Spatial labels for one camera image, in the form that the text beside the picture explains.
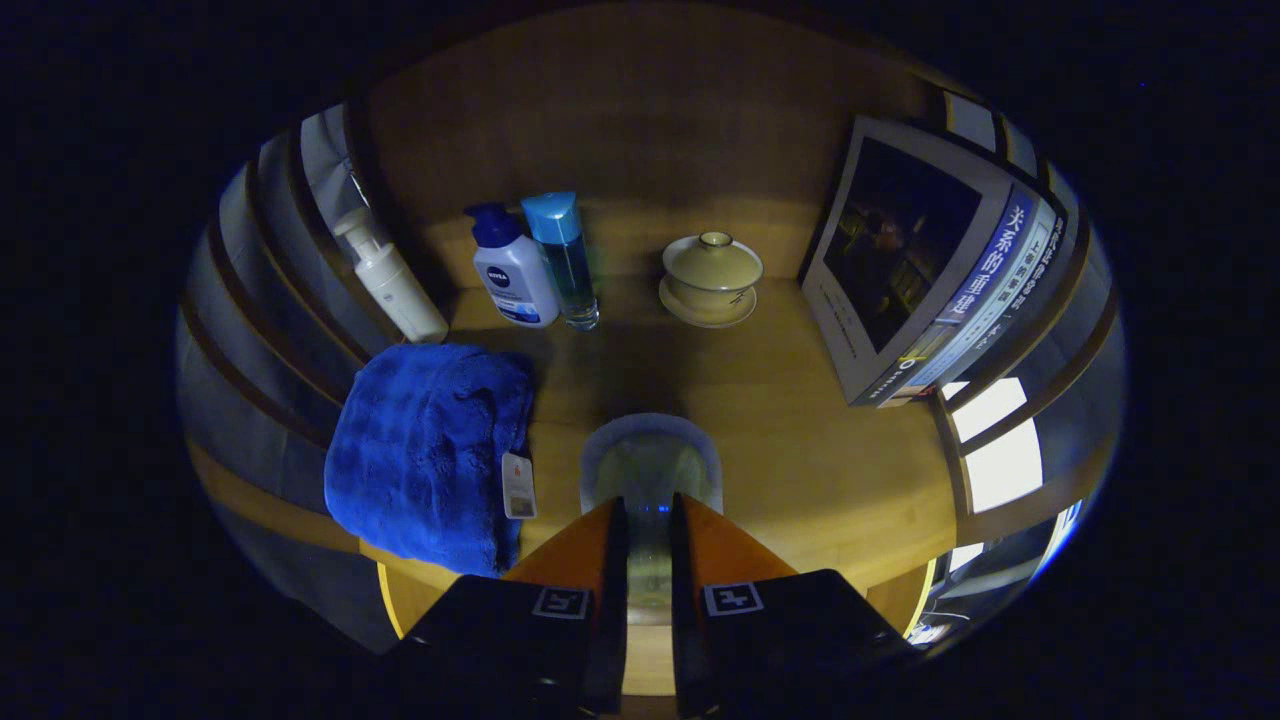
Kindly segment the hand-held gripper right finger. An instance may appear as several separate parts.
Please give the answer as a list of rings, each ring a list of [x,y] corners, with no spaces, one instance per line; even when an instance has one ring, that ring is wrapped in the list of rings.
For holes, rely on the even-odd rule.
[[[684,716],[847,716],[916,651],[836,570],[796,571],[710,506],[671,502]]]

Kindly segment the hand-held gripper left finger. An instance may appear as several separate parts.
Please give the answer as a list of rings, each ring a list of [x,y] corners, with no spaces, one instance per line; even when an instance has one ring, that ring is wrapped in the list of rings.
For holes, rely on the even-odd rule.
[[[600,716],[620,708],[628,519],[620,497],[506,575],[458,577],[401,639],[431,708],[463,716]]]

